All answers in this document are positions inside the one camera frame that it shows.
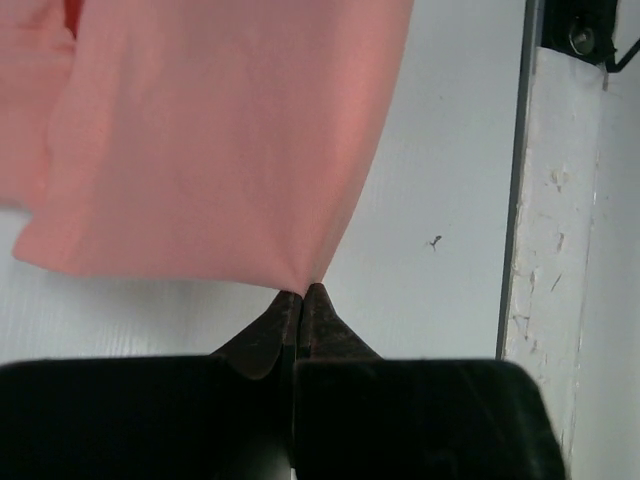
black bracket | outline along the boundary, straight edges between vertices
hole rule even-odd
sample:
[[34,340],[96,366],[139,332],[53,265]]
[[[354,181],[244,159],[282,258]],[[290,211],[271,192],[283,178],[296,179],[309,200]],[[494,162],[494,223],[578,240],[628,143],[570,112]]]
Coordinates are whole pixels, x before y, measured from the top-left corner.
[[320,284],[212,355],[17,363],[0,392],[2,479],[272,478],[270,445],[300,480],[566,478],[521,368],[384,360]]
[[618,73],[640,50],[640,39],[616,63],[617,10],[618,0],[546,0],[542,46]]

white panel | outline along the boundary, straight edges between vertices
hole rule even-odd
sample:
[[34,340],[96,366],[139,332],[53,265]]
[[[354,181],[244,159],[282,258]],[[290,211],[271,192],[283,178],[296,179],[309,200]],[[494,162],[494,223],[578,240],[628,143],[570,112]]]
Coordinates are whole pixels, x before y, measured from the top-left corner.
[[[616,47],[640,37],[623,0]],[[640,57],[608,79],[587,270],[573,471],[640,478]]]
[[378,156],[326,281],[384,355],[495,355],[523,21],[524,1],[416,1]]
[[571,449],[604,74],[539,49],[516,227],[505,356],[542,387]]

pink fabric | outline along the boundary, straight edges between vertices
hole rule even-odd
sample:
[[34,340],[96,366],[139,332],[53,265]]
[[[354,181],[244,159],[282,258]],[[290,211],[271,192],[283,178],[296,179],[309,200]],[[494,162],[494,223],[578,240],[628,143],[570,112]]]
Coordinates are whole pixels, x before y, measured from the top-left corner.
[[85,0],[75,52],[63,4],[0,1],[0,197],[34,209],[15,256],[299,293],[321,280],[412,1]]

small insect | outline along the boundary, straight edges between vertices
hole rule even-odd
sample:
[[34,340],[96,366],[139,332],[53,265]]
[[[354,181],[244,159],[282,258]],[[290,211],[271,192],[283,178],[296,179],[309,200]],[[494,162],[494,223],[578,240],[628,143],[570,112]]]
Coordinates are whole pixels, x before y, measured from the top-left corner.
[[436,244],[437,244],[440,240],[442,240],[442,235],[436,235],[436,238],[434,238],[434,239],[433,239],[433,242],[429,242],[429,241],[427,240],[427,243],[425,244],[425,246],[426,246],[426,245],[431,245],[431,246],[433,247],[433,251],[435,252],[435,251],[436,251]]

